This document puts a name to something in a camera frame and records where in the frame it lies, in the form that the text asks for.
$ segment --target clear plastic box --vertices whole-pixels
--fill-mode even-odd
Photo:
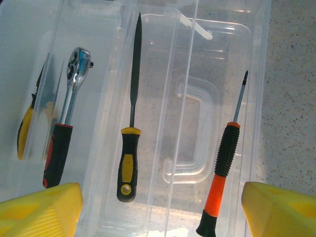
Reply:
[[[0,16],[4,29],[0,52],[7,55],[0,67],[1,99],[6,101],[0,120],[4,141],[0,200],[43,189],[45,154],[66,93],[68,58],[80,46],[90,51],[94,67],[78,93],[61,180],[78,182],[82,188],[84,207],[76,236],[197,236],[219,141],[233,118],[240,84],[249,70],[238,119],[240,139],[216,232],[250,236],[240,197],[254,171],[270,4],[269,0],[147,0],[140,5],[128,0],[5,2]],[[135,118],[135,126],[142,130],[138,185],[136,199],[122,203],[116,197],[120,130],[129,121],[138,11],[143,25]],[[45,61],[24,159],[19,160],[16,134]],[[48,101],[50,116],[43,109]]]

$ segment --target ratchet wrench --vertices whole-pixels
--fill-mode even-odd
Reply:
[[[93,67],[89,51],[77,47],[73,50],[67,68],[67,93],[60,121],[55,123],[48,148],[43,185],[51,188],[59,185],[66,163],[73,127],[70,125],[76,97],[89,68]]]

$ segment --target screwdriver tip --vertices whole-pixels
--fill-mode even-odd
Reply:
[[[245,73],[245,77],[243,78],[242,85],[246,85],[247,77],[248,77],[248,70]]]

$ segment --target screwdriver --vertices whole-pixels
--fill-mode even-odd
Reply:
[[[135,107],[138,96],[138,82],[142,47],[142,20],[139,13],[133,50],[132,75],[130,85],[130,121],[129,127],[121,130],[123,137],[122,156],[118,168],[117,198],[121,202],[131,202],[136,197],[137,186],[137,146],[141,130],[134,127]]]
[[[66,163],[73,127],[70,125],[76,97],[89,68],[93,67],[88,50],[77,47],[73,50],[67,69],[67,92],[60,121],[55,123],[48,148],[44,169],[43,186],[59,185]]]
[[[34,111],[34,105],[36,101],[36,97],[38,94],[39,86],[40,86],[40,79],[41,75],[43,73],[44,66],[41,69],[41,72],[39,74],[38,81],[36,82],[36,92],[35,94],[32,94],[32,102],[31,105],[29,106],[28,110],[23,116],[22,122],[19,127],[18,131],[18,137],[17,137],[17,153],[18,153],[18,158],[23,159],[23,153],[24,153],[24,148],[26,144],[26,139],[28,137],[29,129],[30,129],[30,124],[33,116],[33,111]]]
[[[227,124],[219,146],[215,165],[215,175],[208,193],[199,227],[197,228],[197,233],[202,237],[216,237],[216,221],[221,207],[225,181],[235,156],[239,137],[240,125],[237,123],[237,118],[240,111],[247,77],[248,71],[246,71],[242,81],[234,119],[232,122]]]

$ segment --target plastic box lid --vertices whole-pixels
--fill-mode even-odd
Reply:
[[[48,141],[66,93],[68,58],[80,46],[90,51],[94,67],[78,92],[61,180],[78,182],[82,188],[84,207],[76,236],[197,236],[219,142],[249,70],[238,147],[216,232],[250,236],[240,197],[255,170],[269,0],[4,3],[0,200],[43,189]],[[136,199],[122,203],[116,197],[120,130],[129,121],[139,11],[138,185]],[[24,159],[19,160],[16,135],[45,61]],[[47,102],[53,105],[50,116]]]

